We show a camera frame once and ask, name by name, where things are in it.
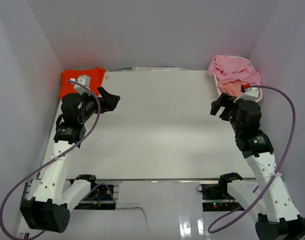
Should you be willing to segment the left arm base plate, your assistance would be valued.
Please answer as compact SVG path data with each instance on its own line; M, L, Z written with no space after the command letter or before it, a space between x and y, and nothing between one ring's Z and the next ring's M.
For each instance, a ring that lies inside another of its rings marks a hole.
M74 209L98 211L115 210L116 204L113 200L116 200L114 197L114 185L100 185Z

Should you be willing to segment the pink t shirt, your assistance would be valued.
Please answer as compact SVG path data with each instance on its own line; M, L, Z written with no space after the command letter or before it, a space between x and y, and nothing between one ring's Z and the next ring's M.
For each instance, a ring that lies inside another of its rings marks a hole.
M261 84L260 73L250 64L248 59L215 55L208 67L208 74L216 76L223 84L242 81L253 85Z

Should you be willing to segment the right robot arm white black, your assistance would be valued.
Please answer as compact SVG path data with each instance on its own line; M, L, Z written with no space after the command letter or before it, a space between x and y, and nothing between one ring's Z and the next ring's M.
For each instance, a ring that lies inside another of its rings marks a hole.
M268 136L260 130L261 108L249 98L237 99L226 93L213 101L211 115L228 121L235 142L257 181L259 194L250 190L239 174L220 177L218 193L223 199L232 197L254 221L260 240L300 240L305 236L305 217L295 207L281 174L277 171L274 149Z

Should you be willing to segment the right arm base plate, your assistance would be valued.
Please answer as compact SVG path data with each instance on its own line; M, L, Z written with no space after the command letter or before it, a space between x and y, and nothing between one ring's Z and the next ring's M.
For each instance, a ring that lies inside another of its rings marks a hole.
M202 209L204 212L244 210L235 198L224 196L218 184L199 184L197 191L202 194Z

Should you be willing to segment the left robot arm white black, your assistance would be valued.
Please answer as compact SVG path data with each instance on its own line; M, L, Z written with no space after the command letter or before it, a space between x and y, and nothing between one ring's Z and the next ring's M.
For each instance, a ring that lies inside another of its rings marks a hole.
M81 146L80 140L87 132L85 123L93 114L113 111L121 99L101 86L97 90L100 96L96 98L79 89L61 99L61 115L56 120L51 155L55 161L45 168L31 198L20 204L20 212L30 229L63 233L71 211L79 202L98 195L96 177L91 174L79 175L64 190L69 168Z

